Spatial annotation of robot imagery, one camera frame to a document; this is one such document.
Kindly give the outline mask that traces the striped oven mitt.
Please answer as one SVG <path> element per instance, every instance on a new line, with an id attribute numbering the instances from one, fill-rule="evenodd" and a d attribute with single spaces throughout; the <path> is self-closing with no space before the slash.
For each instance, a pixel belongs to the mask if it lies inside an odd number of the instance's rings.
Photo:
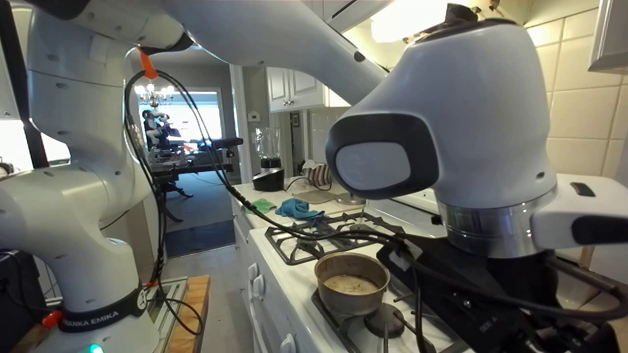
<path id="1" fill-rule="evenodd" d="M 325 191 L 332 188 L 333 179 L 327 164 L 304 167 L 303 176 L 306 177 L 307 182 L 314 188 Z"/>

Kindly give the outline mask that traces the window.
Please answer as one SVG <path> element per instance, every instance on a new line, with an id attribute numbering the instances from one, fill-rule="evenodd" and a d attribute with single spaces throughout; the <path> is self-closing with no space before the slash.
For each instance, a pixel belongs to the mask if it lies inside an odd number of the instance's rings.
<path id="1" fill-rule="evenodd" d="M 184 141 L 201 140 L 203 136 L 221 139 L 224 123 L 222 103 L 218 102 L 220 94 L 215 90 L 191 90 L 190 94 L 200 112 L 201 123 L 178 92 L 175 92 L 173 101 L 160 107 L 159 111 L 170 117 L 168 123 Z"/>

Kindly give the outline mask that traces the grey wall cabinet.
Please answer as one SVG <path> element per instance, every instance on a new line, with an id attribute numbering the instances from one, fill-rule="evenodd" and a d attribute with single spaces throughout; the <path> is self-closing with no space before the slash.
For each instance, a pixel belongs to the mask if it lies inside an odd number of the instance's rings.
<path id="1" fill-rule="evenodd" d="M 600 0 L 588 71 L 628 75 L 628 0 Z"/>

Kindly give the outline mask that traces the black blender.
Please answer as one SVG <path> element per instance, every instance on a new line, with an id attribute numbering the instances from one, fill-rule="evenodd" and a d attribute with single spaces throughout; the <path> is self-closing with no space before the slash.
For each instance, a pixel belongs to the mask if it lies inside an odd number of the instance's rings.
<path id="1" fill-rule="evenodd" d="M 253 144 L 260 159 L 260 172 L 253 176 L 254 189 L 263 192 L 283 190 L 285 170 L 281 162 L 280 130 L 273 127 L 256 128 Z"/>

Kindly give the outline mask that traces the blue cloth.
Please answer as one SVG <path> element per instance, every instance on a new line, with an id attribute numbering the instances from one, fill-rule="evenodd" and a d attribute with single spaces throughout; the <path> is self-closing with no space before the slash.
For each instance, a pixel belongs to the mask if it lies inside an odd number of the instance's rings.
<path id="1" fill-rule="evenodd" d="M 296 220 L 316 219 L 325 215 L 325 211 L 310 210 L 310 204 L 307 201 L 296 198 L 283 201 L 274 212 L 277 215 L 294 218 Z"/>

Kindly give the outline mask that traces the chandelier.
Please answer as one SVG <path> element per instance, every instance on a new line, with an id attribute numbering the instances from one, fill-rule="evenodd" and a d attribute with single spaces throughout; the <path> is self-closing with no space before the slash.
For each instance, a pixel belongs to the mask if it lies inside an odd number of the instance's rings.
<path id="1" fill-rule="evenodd" d="M 140 106 L 157 109 L 162 105 L 171 105 L 174 101 L 175 87 L 172 85 L 156 87 L 154 83 L 135 85 L 134 91 Z"/>

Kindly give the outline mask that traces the white wall cabinets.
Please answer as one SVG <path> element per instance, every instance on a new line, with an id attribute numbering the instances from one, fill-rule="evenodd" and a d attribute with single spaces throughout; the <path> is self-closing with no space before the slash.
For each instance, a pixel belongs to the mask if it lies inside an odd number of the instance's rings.
<path id="1" fill-rule="evenodd" d="M 350 107 L 350 104 L 314 77 L 288 69 L 267 67 L 270 112 Z"/>

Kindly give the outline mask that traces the dark dining table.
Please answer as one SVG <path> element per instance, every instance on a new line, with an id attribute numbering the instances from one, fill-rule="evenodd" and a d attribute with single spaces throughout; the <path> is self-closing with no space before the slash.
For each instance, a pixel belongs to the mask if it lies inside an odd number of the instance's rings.
<path id="1" fill-rule="evenodd" d="M 166 198 L 169 192 L 177 192 L 177 194 L 184 196 L 185 198 L 193 197 L 192 194 L 186 194 L 184 190 L 177 187 L 176 182 L 179 181 L 180 175 L 185 174 L 200 174 L 204 172 L 213 172 L 218 170 L 223 179 L 227 179 L 226 173 L 233 172 L 233 163 L 224 164 L 218 161 L 217 156 L 211 152 L 209 148 L 209 140 L 207 139 L 201 144 L 201 157 L 207 156 L 209 163 L 200 164 L 196 161 L 194 156 L 186 156 L 184 152 L 174 157 L 171 153 L 168 158 L 162 158 L 160 152 L 156 149 L 149 153 L 149 167 L 151 174 L 158 185 L 158 190 L 161 198 L 161 206 L 163 207 L 163 213 L 169 219 L 176 223 L 181 223 L 183 220 L 177 218 L 166 206 Z"/>

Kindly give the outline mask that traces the beige cutting board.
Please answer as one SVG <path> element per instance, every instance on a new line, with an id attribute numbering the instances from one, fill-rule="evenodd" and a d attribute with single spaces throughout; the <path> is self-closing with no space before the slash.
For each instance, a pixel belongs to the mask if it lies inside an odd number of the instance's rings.
<path id="1" fill-rule="evenodd" d="M 323 190 L 305 191 L 299 194 L 293 194 L 292 196 L 298 200 L 305 201 L 309 204 L 322 204 L 322 203 L 334 201 L 338 197 L 337 194 L 334 194 L 330 191 L 323 191 Z"/>

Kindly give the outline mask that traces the white gas stove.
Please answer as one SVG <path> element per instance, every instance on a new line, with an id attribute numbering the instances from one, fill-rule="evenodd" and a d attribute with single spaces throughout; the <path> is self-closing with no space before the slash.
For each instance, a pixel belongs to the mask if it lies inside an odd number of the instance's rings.
<path id="1" fill-rule="evenodd" d="M 338 195 L 343 194 L 344 190 L 336 186 L 330 192 Z M 348 251 L 369 255 L 377 259 L 377 252 L 383 246 L 391 246 L 393 250 L 404 251 L 408 255 L 412 255 L 412 250 L 404 241 L 406 235 L 448 239 L 446 231 L 451 230 L 457 221 L 461 221 L 464 226 L 478 226 L 480 230 L 514 230 L 517 235 L 522 235 L 524 241 L 530 243 L 532 231 L 526 218 L 540 206 L 540 203 L 525 202 L 507 209 L 505 212 L 495 211 L 471 215 L 458 212 L 446 214 L 445 218 L 442 219 L 433 191 L 427 189 L 394 199 L 367 201 L 365 205 L 342 205 L 336 200 L 322 204 L 310 204 L 310 210 L 325 211 L 323 217 L 365 211 L 368 214 L 383 217 L 384 221 L 388 223 L 402 226 L 405 230 L 404 234 L 390 236 L 371 232 L 370 234 L 375 236 L 375 244 Z M 314 291 L 318 290 L 314 275 L 314 266 L 318 259 L 289 266 L 265 238 L 265 231 L 269 227 L 290 232 L 290 228 L 287 226 L 302 220 L 283 217 L 275 214 L 275 212 L 269 212 L 261 217 L 249 215 L 248 219 L 251 228 L 247 239 L 244 240 L 245 249 L 242 255 L 243 280 L 247 284 L 244 301 L 249 306 L 250 319 L 258 341 L 258 351 L 262 353 L 280 352 L 281 342 L 290 333 L 296 340 L 297 353 L 342 353 L 340 342 L 324 328 L 324 320 L 318 314 L 311 299 Z M 336 234 L 328 234 L 327 237 L 357 239 L 359 234 L 365 234 L 365 231 L 337 232 Z M 530 255 L 536 255 L 535 250 L 520 252 L 520 258 Z M 263 301 L 254 299 L 251 293 L 251 283 L 248 281 L 247 270 L 253 263 L 258 264 L 259 275 L 264 276 L 265 295 Z M 400 297 L 410 295 L 416 313 L 417 346 L 420 353 L 427 353 L 427 345 L 422 338 L 422 306 L 426 306 L 426 304 L 422 303 L 421 291 L 409 290 L 392 275 L 386 292 L 391 290 Z M 542 310 L 535 304 L 514 299 L 507 294 L 504 297 L 485 294 L 485 298 L 502 305 L 516 307 L 524 315 L 524 307 Z M 621 314 L 628 313 L 628 299 L 621 299 L 617 305 L 621 306 Z M 527 335 L 528 347 L 534 352 L 540 352 L 532 346 L 533 332 L 531 325 L 530 327 Z"/>

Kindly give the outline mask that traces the range hood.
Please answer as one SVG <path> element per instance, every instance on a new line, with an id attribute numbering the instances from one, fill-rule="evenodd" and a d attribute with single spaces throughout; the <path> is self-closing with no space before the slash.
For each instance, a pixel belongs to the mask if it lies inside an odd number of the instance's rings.
<path id="1" fill-rule="evenodd" d="M 411 38 L 445 21 L 448 0 L 304 0 L 314 13 L 345 33 L 367 23 L 375 42 Z"/>

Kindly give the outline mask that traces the green cloth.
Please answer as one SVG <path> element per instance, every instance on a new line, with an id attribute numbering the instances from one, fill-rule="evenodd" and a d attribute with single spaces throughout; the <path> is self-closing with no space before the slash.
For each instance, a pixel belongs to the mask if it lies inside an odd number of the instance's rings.
<path id="1" fill-rule="evenodd" d="M 263 198 L 251 201 L 248 203 L 248 206 L 243 205 L 243 209 L 247 214 L 268 214 L 269 212 L 274 212 L 276 208 L 277 205 Z"/>

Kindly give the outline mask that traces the blue rug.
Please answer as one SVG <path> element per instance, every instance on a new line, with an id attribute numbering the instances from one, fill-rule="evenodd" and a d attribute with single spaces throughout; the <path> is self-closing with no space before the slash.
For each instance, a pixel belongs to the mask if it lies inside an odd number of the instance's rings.
<path id="1" fill-rule="evenodd" d="M 236 242 L 233 221 L 168 232 L 164 239 L 169 258 L 214 250 Z"/>

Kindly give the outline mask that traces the black burner grate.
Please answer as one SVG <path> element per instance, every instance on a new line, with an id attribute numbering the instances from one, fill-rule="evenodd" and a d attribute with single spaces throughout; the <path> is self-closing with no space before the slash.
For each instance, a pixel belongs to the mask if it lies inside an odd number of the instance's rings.
<path id="1" fill-rule="evenodd" d="M 290 228 L 290 232 L 269 227 L 265 231 L 265 238 L 289 266 L 317 260 L 324 255 L 352 251 L 375 244 L 375 236 L 371 235 L 371 232 L 390 236 L 405 233 L 402 226 L 388 223 L 383 217 L 374 216 L 365 211 L 302 220 L 289 224 L 287 227 Z M 328 234 L 357 230 L 364 230 L 365 234 L 359 234 L 357 239 L 327 237 Z"/>
<path id="2" fill-rule="evenodd" d="M 420 353 L 415 328 L 415 307 L 410 295 L 391 290 L 379 309 L 361 316 L 329 310 L 318 290 L 311 296 L 324 328 L 340 342 L 342 353 Z M 422 338 L 427 353 L 473 353 L 467 344 L 426 306 L 422 306 Z"/>

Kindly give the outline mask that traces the metal pot with food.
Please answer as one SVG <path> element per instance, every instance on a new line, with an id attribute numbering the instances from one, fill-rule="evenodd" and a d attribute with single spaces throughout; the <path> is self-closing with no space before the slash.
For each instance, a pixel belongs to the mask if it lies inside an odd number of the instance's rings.
<path id="1" fill-rule="evenodd" d="M 378 310 L 391 274 L 380 261 L 357 252 L 324 255 L 314 266 L 324 306 L 341 315 L 362 316 Z"/>

